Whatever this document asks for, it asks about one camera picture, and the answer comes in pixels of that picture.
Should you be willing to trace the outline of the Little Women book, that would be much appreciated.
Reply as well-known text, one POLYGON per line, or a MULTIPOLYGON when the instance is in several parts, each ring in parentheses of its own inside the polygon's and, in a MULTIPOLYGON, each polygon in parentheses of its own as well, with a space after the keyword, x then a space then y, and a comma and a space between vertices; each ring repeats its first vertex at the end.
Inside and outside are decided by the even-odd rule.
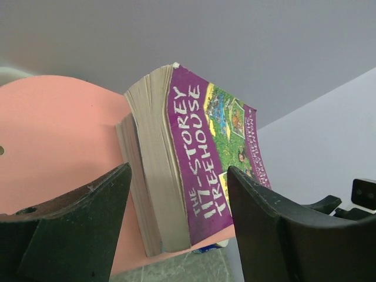
POLYGON ((140 233, 148 257, 162 254, 162 241, 157 226, 151 196, 146 183, 136 122, 132 114, 115 125, 123 161, 132 168, 130 192, 139 223, 140 233))

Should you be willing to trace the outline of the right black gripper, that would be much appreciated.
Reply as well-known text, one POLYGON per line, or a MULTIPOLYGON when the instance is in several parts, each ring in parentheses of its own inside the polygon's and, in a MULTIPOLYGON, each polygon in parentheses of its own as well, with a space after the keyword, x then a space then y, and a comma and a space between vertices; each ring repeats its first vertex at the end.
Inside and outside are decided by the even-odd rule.
POLYGON ((341 199, 332 195, 329 195, 322 200, 313 204, 305 204, 303 207, 315 210, 317 212, 331 215, 342 219, 365 219, 367 217, 375 216, 375 213, 353 207, 350 210, 344 210, 339 208, 342 203, 341 199))

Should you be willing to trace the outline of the purple 117-Storey Treehouse book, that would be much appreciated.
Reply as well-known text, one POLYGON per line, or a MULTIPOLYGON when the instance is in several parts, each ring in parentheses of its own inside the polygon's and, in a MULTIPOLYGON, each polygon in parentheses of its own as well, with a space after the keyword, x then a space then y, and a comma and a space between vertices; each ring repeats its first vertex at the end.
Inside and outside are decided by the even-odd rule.
POLYGON ((231 226, 227 169, 263 186, 256 110, 179 63, 141 78, 126 93, 162 241, 175 253, 231 226))

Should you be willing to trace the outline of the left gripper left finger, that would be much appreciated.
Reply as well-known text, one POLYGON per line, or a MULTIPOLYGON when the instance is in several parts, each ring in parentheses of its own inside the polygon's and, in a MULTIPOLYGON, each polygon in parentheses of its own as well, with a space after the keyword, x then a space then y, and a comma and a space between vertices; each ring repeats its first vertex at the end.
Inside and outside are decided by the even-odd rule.
POLYGON ((108 281, 130 190, 125 163, 73 191, 1 215, 2 281, 108 281))

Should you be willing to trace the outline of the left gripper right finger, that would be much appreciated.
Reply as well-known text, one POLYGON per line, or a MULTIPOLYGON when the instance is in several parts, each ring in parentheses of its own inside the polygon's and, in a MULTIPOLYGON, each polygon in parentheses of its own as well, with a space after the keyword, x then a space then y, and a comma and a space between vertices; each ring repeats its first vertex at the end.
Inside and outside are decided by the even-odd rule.
POLYGON ((234 166, 227 179, 245 281, 375 280, 375 216, 305 208, 234 166))

